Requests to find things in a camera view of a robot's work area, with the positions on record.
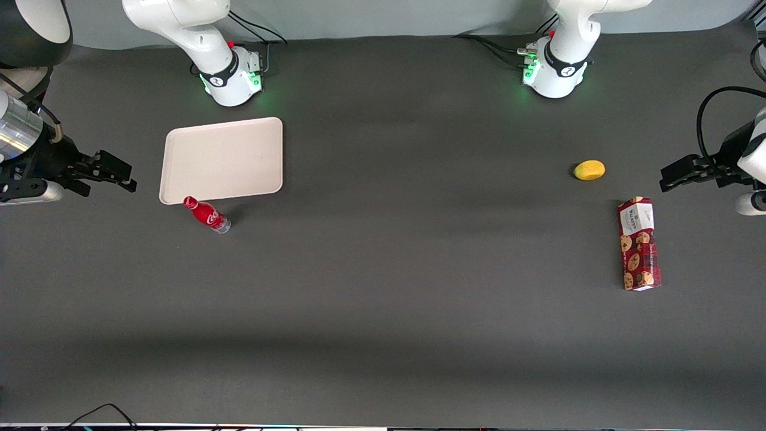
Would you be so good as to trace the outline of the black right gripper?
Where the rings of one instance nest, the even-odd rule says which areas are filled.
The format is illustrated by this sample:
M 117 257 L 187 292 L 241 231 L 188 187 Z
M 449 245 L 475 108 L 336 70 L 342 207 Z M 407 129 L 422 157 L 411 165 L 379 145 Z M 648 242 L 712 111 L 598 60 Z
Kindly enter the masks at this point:
M 89 197 L 90 183 L 120 186 L 129 193 L 136 191 L 138 183 L 131 177 L 132 166 L 105 150 L 91 157 L 80 153 L 74 142 L 63 137 L 53 142 L 53 129 L 44 129 L 30 150 L 25 153 L 25 177 L 53 181 L 63 178 L 66 189 L 82 197 Z

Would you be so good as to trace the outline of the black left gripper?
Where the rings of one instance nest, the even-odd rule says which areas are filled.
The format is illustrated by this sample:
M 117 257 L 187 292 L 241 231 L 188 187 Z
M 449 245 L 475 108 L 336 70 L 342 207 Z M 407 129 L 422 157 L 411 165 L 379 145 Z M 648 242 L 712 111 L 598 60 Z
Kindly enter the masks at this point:
M 728 134 L 722 142 L 719 151 L 713 156 L 716 166 L 724 172 L 719 174 L 716 166 L 708 163 L 698 163 L 700 156 L 689 154 L 660 169 L 659 187 L 662 193 L 667 193 L 678 186 L 709 182 L 716 180 L 717 188 L 732 184 L 755 187 L 755 180 L 738 167 L 739 159 L 744 155 L 749 145 L 750 137 L 755 128 L 754 120 Z

